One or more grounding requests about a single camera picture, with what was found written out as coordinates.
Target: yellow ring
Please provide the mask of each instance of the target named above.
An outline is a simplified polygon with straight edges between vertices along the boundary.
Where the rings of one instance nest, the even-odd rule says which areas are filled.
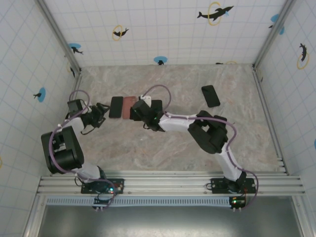
[[[220,16],[220,17],[219,17],[219,21],[218,21],[216,24],[212,24],[212,23],[209,21],[209,11],[210,11],[211,7],[212,7],[214,4],[217,4],[218,6],[221,6],[218,2],[214,1],[214,2],[212,2],[211,5],[208,7],[207,19],[208,19],[208,23],[209,23],[210,26],[216,26],[216,25],[218,25],[218,24],[221,22],[221,19],[222,19],[222,17]]]
[[[306,52],[306,54],[307,54],[307,56],[308,56],[307,62],[306,62],[306,64],[305,64],[303,67],[301,67],[301,68],[299,67],[299,62],[300,62],[300,59],[303,57],[303,55],[301,54],[301,55],[298,57],[297,63],[296,63],[297,69],[302,70],[302,69],[304,69],[304,68],[308,65],[308,63],[309,63],[309,61],[310,61],[310,55],[308,54],[308,52]]]
[[[118,27],[120,27],[120,35],[119,35],[119,38],[118,38],[118,39],[115,39],[115,38],[114,38],[114,31],[115,31]],[[115,40],[115,41],[119,41],[120,38],[122,37],[122,33],[123,33],[123,26],[121,26],[121,25],[115,26],[115,28],[114,28],[114,30],[113,30],[113,32],[112,32],[112,39]]]
[[[70,71],[70,63],[69,63],[69,61],[67,62],[66,69],[67,69],[67,72],[69,72],[69,73],[71,72]]]

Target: marble floor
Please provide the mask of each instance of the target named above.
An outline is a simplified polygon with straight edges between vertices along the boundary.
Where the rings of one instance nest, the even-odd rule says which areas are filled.
[[[234,123],[238,135],[232,151],[238,163],[253,171],[278,171],[277,156],[250,65],[104,66],[83,69],[80,89],[92,104],[109,105],[113,96],[139,96],[155,84],[168,86],[168,112],[192,115],[206,110]],[[221,105],[208,108],[201,92],[213,85]],[[150,93],[165,105],[163,88]],[[220,171],[189,133],[153,132],[141,121],[108,118],[99,129],[81,136],[85,160],[105,170]],[[233,131],[228,128],[228,136]]]

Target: white tiled wall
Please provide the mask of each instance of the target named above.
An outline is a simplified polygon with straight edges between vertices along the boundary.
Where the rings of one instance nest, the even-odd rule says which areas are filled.
[[[261,67],[262,86],[272,112],[286,165],[301,175],[316,216],[316,1],[298,0]],[[309,54],[297,68],[302,54]]]
[[[0,1],[0,237],[21,236],[47,172],[40,136],[66,114],[75,82],[66,64],[33,0]]]
[[[216,26],[197,18],[213,0],[46,2],[68,43],[81,45],[83,55],[75,56],[84,67],[155,64],[156,56],[167,57],[167,64],[253,63],[285,0],[219,0],[221,8],[234,7]],[[117,25],[129,30],[114,41]]]

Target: black smartphone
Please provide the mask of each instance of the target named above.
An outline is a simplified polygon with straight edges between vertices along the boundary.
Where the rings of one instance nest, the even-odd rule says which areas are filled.
[[[109,118],[118,119],[122,115],[123,96],[113,96],[110,105]]]
[[[212,108],[221,105],[221,102],[219,101],[216,91],[212,85],[202,86],[202,93],[208,107]]]

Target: purple cable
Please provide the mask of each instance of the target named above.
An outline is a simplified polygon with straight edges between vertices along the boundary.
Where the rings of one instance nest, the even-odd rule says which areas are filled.
[[[233,165],[235,168],[237,168],[237,169],[240,170],[240,171],[243,171],[243,172],[252,174],[252,175],[255,177],[256,181],[257,181],[257,189],[256,189],[256,192],[255,192],[255,195],[253,196],[253,199],[248,203],[248,205],[245,206],[243,209],[248,208],[248,207],[254,202],[254,200],[257,198],[258,189],[259,189],[259,179],[258,179],[257,175],[256,175],[254,172],[249,171],[249,170],[247,170],[247,169],[243,169],[243,168],[238,167],[238,166],[234,163],[234,161],[233,161],[233,159],[232,159],[232,157],[231,157],[231,154],[229,153],[229,146],[231,145],[231,143],[233,142],[233,140],[234,140],[234,139],[236,138],[236,136],[237,136],[237,130],[236,130],[235,126],[232,125],[230,122],[227,122],[227,121],[225,121],[225,120],[218,119],[218,118],[209,118],[209,117],[192,117],[192,118],[187,118],[187,117],[182,117],[182,116],[169,116],[168,113],[165,111],[165,110],[168,108],[168,106],[170,105],[170,103],[171,103],[171,92],[170,92],[170,90],[168,89],[168,87],[166,87],[165,85],[161,85],[161,84],[154,85],[154,86],[150,87],[150,88],[144,93],[144,96],[145,96],[148,92],[150,92],[152,89],[154,89],[155,87],[158,87],[158,86],[165,88],[165,89],[168,91],[168,94],[169,94],[169,102],[168,102],[167,105],[163,108],[163,113],[164,113],[167,117],[173,118],[173,119],[190,119],[190,120],[209,120],[209,121],[216,121],[216,122],[224,123],[224,124],[230,126],[230,127],[234,130],[234,135],[233,135],[232,138],[228,141],[227,146],[226,146],[226,152],[227,152],[228,158],[229,158],[230,162],[232,163],[232,165]]]
[[[85,111],[86,109],[88,109],[88,106],[90,104],[90,96],[89,94],[84,91],[84,90],[74,90],[73,92],[71,92],[71,94],[69,95],[69,100],[71,100],[71,96],[76,93],[76,92],[82,92],[84,94],[86,94],[86,96],[88,97],[88,102],[86,104],[86,106],[81,110],[79,111],[78,113],[76,113],[74,116],[72,116],[71,118],[69,119],[66,119],[62,124],[61,124],[61,127],[64,127],[67,123],[69,123],[71,120],[73,120],[74,118],[78,117],[79,115],[81,115],[83,113],[83,111]],[[49,151],[49,155],[50,155],[50,158],[51,160],[53,161],[54,165],[56,166],[57,169],[59,169],[61,172],[63,173],[73,173],[73,174],[77,174],[79,178],[83,179],[83,180],[92,180],[92,181],[102,181],[102,182],[106,182],[108,184],[110,184],[112,187],[113,187],[113,190],[115,190],[115,186],[114,184],[107,180],[107,179],[88,179],[86,177],[83,177],[82,175],[80,175],[79,173],[76,173],[75,171],[72,171],[72,170],[65,170],[63,169],[62,167],[60,167],[60,165],[57,163],[56,159],[55,159],[55,156],[54,156],[54,152],[53,152],[53,138],[56,134],[56,132],[61,128],[61,127],[57,127],[55,128],[55,130],[52,132],[50,138],[49,138],[49,142],[48,142],[48,151]],[[113,199],[115,197],[115,192],[113,192],[113,196],[111,197],[111,201],[105,206],[103,207],[104,209],[107,209],[111,203],[113,202]]]

